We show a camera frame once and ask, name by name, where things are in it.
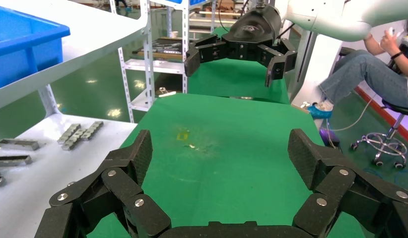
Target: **chair leg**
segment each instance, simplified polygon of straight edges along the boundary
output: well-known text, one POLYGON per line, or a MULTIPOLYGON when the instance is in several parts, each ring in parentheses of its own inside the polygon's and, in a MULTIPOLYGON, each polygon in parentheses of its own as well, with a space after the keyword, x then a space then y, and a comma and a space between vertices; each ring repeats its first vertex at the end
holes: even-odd
POLYGON ((406 166, 407 147, 400 140, 394 138, 400 123, 402 122, 405 115, 400 114, 396 120, 396 123, 390 128, 387 134, 382 133, 369 133, 362 136, 361 140, 352 143, 350 148, 356 150, 361 142, 366 142, 370 146, 374 147, 378 153, 372 160, 372 163, 376 166, 382 166, 383 162, 380 160, 382 154, 389 154, 393 156, 401 156, 402 161, 395 161, 394 167, 396 169, 402 169, 406 166))

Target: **green mat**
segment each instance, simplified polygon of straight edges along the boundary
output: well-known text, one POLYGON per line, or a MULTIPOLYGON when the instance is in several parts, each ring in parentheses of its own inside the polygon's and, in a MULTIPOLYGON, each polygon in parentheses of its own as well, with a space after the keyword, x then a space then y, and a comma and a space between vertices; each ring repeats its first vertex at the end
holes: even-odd
MULTIPOLYGON (((213 32, 219 36, 223 28, 213 32)), ((264 86, 267 68, 253 61, 221 59, 202 63, 188 80, 188 93, 221 96, 253 97, 259 101, 289 104, 284 79, 273 81, 270 88, 264 86)))
MULTIPOLYGON (((288 157, 293 128, 322 144, 310 115, 290 105, 176 94, 157 99, 122 146, 150 130, 153 160, 142 187, 173 227, 209 221, 291 225, 311 194, 288 157)), ((110 215, 89 237, 128 235, 110 215)), ((362 237, 347 214, 329 235, 362 237)))

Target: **person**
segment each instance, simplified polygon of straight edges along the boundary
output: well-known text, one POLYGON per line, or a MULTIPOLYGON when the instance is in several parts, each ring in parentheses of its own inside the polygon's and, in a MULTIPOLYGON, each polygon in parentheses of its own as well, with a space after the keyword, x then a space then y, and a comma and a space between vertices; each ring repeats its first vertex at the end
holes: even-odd
POLYGON ((127 2, 125 0, 115 0, 116 7, 119 7, 119 1, 124 4, 125 8, 128 8, 127 2))
POLYGON ((363 80, 385 101, 396 106, 408 108, 408 58, 401 52, 398 41, 408 35, 408 20, 405 31, 397 39, 385 31, 380 43, 372 34, 363 41, 367 51, 355 51, 336 63, 333 73, 323 81, 318 89, 323 94, 323 101, 308 107, 315 119, 331 117, 334 104, 347 96, 363 80), (388 53, 391 60, 400 69, 397 74, 376 55, 388 53))

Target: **rolling chair base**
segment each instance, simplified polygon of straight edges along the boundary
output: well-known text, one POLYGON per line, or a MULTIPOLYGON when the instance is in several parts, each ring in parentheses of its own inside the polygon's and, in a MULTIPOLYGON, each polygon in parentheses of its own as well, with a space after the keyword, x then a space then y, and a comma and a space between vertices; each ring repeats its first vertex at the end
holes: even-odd
POLYGON ((393 156, 401 156, 402 161, 394 162, 394 167, 396 169, 402 169, 406 166, 405 154, 407 153, 407 147, 400 140, 396 138, 387 138, 386 134, 373 132, 362 136, 362 139, 353 143, 350 148, 352 150, 356 150, 361 142, 368 143, 378 151, 375 158, 372 160, 372 163, 376 166, 383 165, 383 162, 380 160, 382 153, 393 156))

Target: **blue plastic bin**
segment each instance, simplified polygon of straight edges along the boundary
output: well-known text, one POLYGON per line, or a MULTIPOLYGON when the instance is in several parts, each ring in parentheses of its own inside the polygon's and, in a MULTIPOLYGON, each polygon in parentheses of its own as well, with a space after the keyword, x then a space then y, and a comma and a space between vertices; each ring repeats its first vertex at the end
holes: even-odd
POLYGON ((0 6, 0 88, 61 63, 68 35, 67 26, 0 6))
MULTIPOLYGON (((168 0, 168 1, 171 1, 171 2, 174 2, 174 3, 182 3, 182 0, 168 0)), ((198 4, 198 3, 203 2, 203 1, 205 1, 205 0, 190 0, 190 5, 195 5, 195 4, 198 4)))

